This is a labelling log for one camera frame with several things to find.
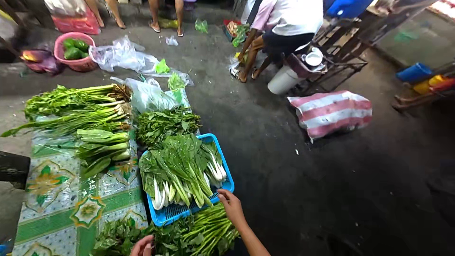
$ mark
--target green papaya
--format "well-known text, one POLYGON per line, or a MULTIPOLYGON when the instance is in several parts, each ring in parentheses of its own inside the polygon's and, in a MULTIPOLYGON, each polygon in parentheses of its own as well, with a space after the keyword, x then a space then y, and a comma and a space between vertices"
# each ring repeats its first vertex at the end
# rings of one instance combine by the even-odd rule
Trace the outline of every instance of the green papaya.
POLYGON ((88 44, 82 40, 76 40, 74 42, 74 47, 78 48, 83 52, 88 52, 88 44))
POLYGON ((75 47, 71 47, 65 51, 64 57, 66 60, 78 60, 82 57, 82 52, 75 47))
POLYGON ((65 48, 65 50, 68 50, 70 49, 71 47, 74 47, 74 43, 76 42, 76 40, 72 39, 72 38, 66 38, 64 41, 63 41, 63 47, 65 48))

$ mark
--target white shirt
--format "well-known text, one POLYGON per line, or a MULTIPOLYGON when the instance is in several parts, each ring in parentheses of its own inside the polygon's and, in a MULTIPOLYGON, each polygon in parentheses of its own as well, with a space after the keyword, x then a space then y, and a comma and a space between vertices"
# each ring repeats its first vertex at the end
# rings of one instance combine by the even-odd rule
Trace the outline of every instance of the white shirt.
POLYGON ((263 0, 251 27, 294 36, 316 33, 322 22, 322 0, 263 0))

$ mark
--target hand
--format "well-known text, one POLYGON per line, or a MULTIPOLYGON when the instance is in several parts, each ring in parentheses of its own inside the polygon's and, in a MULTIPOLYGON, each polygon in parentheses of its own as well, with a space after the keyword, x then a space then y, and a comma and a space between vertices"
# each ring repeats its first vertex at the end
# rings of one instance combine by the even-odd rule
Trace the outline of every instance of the hand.
POLYGON ((140 239, 131 250, 130 256, 152 256, 152 251, 155 248, 153 243, 153 235, 146 236, 140 239))
POLYGON ((243 55, 244 55, 243 53, 240 53, 237 57, 237 59, 238 59, 238 61, 240 61, 240 63, 243 62, 243 55))
POLYGON ((218 189, 218 198, 223 203, 226 216, 239 229, 247 224, 245 216, 243 216, 242 204, 240 200, 234 196, 229 190, 218 189))

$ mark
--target striped sack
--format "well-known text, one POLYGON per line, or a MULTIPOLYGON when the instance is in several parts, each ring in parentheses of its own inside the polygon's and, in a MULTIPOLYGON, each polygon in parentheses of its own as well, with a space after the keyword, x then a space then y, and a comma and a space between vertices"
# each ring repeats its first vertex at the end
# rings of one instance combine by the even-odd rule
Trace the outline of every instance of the striped sack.
POLYGON ((299 125, 311 139, 345 129, 365 127, 372 118, 371 102, 349 91, 316 93, 308 97, 288 97, 297 108, 299 125))

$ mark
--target market stall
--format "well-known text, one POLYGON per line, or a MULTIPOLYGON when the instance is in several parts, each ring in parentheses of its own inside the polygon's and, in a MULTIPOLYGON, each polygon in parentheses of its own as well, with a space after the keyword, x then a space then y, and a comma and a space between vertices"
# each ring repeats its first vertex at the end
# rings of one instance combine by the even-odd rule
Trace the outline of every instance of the market stall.
POLYGON ((14 255, 129 255, 149 234, 159 254, 212 255, 238 237, 215 204, 216 188, 233 191, 232 177, 216 137, 196 137, 200 117, 185 89, 133 80, 34 96, 24 110, 29 123, 1 135, 34 133, 14 255), (138 143, 149 149, 140 161, 138 143), (183 214, 149 225, 148 210, 183 214))

